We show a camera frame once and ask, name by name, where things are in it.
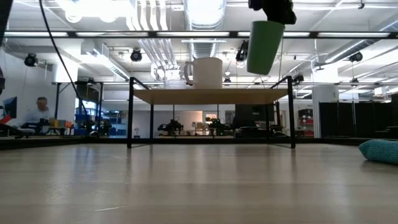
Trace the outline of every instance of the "computer monitor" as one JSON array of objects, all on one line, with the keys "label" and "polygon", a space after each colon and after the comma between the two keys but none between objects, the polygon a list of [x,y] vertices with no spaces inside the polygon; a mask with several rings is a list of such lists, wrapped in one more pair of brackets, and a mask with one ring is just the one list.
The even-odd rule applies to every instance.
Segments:
[{"label": "computer monitor", "polygon": [[4,116],[9,115],[11,118],[17,118],[17,97],[6,99],[2,102]]}]

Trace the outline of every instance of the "wooden tabletop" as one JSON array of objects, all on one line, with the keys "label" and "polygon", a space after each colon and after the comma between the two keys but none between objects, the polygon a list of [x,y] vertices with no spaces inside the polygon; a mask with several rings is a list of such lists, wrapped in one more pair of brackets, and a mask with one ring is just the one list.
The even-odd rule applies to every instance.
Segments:
[{"label": "wooden tabletop", "polygon": [[287,90],[134,90],[134,95],[153,105],[265,105],[287,95]]}]

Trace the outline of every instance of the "ceiling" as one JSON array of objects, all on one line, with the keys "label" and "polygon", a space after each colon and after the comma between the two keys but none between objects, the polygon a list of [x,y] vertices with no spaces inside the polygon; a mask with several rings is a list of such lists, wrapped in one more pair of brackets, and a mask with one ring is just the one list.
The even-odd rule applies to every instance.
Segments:
[{"label": "ceiling", "polygon": [[[294,26],[287,26],[286,30],[378,31],[379,25],[384,21],[398,20],[398,1],[396,0],[368,0],[365,1],[368,7],[364,9],[333,10],[331,8],[336,5],[338,7],[356,7],[359,6],[359,2],[360,0],[296,0],[294,1],[294,11],[297,15],[297,23]],[[179,9],[183,7],[183,1],[168,0],[166,4],[166,20],[169,29],[184,30],[184,11]],[[250,30],[252,21],[266,20],[266,16],[262,11],[254,12],[248,9],[246,5],[247,1],[245,2],[244,0],[227,0],[223,30]],[[80,22],[72,24],[66,21],[64,10],[57,7],[58,4],[55,1],[48,1],[47,6],[51,7],[46,13],[52,30],[128,30],[125,17],[119,17],[112,23],[105,23],[97,17],[84,17]],[[9,30],[45,30],[40,9],[38,8],[38,1],[14,0],[9,18]],[[350,41],[338,39],[320,39],[317,41],[311,39],[286,39],[283,41],[283,49],[282,43],[279,46],[279,52],[282,52],[282,56],[279,54],[275,58],[274,66],[267,80],[269,82],[277,81],[281,75],[289,73],[291,69],[302,63],[304,59],[308,59],[316,54],[328,54]],[[129,59],[132,49],[140,47],[137,39],[96,39],[95,42],[98,45],[105,43],[110,49],[111,58],[125,71],[128,71],[130,75],[134,75],[142,81],[153,80],[149,73],[152,63],[145,54],[143,54],[141,62],[132,62]],[[223,68],[226,72],[231,72],[231,80],[233,82],[258,81],[258,75],[248,73],[246,67],[237,67],[234,58],[241,42],[242,40],[240,39],[228,39],[226,43],[218,44],[216,56],[224,61]],[[10,39],[8,44],[15,51],[24,47],[33,46],[40,48],[51,46],[50,41],[47,39]],[[113,74],[103,65],[87,61],[82,55],[75,55],[75,50],[68,51],[69,48],[79,48],[81,40],[58,39],[57,44],[60,48],[80,60],[80,63],[85,64],[85,68],[92,68],[80,69],[79,76],[94,77],[98,81],[115,80]],[[362,62],[351,64],[351,62],[340,61],[330,66],[338,69],[341,81],[348,81],[352,79],[353,75],[377,70],[385,65],[397,62],[398,51],[391,50],[396,46],[398,46],[398,39],[382,40],[361,51],[364,55]],[[189,59],[187,44],[181,43],[181,39],[172,39],[172,48],[178,64],[183,65]],[[391,50],[388,54],[376,57],[388,50]],[[126,56],[123,58],[120,57],[120,52],[126,53]],[[54,63],[57,61],[55,54],[39,54],[39,57]],[[303,72],[306,81],[310,81],[312,71],[309,69]],[[396,75],[398,75],[398,67],[392,68],[388,72],[368,77],[363,81],[375,82],[382,78],[394,77]]]}]

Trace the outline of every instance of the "black cable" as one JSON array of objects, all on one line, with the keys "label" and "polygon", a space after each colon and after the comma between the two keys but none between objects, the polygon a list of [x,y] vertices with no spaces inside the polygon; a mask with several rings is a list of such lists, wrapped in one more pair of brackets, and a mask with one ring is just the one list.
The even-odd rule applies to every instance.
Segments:
[{"label": "black cable", "polygon": [[[75,93],[76,93],[77,98],[78,98],[81,102],[83,102],[82,99],[81,99],[81,97],[80,97],[79,92],[78,92],[77,89],[76,89],[76,86],[75,86],[75,84],[74,84],[74,82],[73,82],[73,79],[72,79],[72,77],[71,77],[70,74],[69,74],[68,68],[67,68],[67,66],[65,65],[65,62],[63,61],[63,58],[62,58],[62,56],[61,56],[61,53],[60,53],[60,51],[58,50],[58,47],[57,47],[57,45],[56,45],[56,43],[55,43],[55,40],[54,40],[54,37],[53,37],[52,34],[51,34],[49,22],[47,21],[47,17],[45,16],[45,12],[44,12],[43,0],[39,0],[39,4],[40,4],[40,10],[42,11],[44,24],[45,24],[45,27],[46,27],[46,29],[47,29],[47,32],[49,33],[49,36],[50,36],[52,45],[54,46],[55,51],[56,51],[56,53],[57,53],[57,55],[58,55],[58,58],[60,59],[60,61],[61,61],[62,65],[63,65],[65,71],[67,72],[67,75],[68,75],[69,80],[70,80],[70,84],[72,84],[72,87],[73,87],[73,89],[75,90]],[[88,116],[88,114],[87,114],[87,110],[86,110],[85,105],[84,105],[83,103],[82,103],[81,105],[82,105],[82,107],[83,107],[83,109],[84,109],[84,111],[85,111],[85,114],[86,114],[86,126],[88,126],[88,125],[89,125],[89,124],[88,124],[88,122],[89,122],[89,119],[88,119],[89,116]]]}]

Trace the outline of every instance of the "person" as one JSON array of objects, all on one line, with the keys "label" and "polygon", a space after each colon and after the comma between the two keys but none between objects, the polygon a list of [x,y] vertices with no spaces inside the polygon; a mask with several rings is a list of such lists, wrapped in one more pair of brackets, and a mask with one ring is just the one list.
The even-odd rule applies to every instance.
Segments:
[{"label": "person", "polygon": [[47,98],[41,96],[36,101],[37,109],[30,110],[28,114],[25,116],[23,123],[39,123],[40,119],[49,120],[53,118],[54,115],[50,112],[50,109],[47,107]]}]

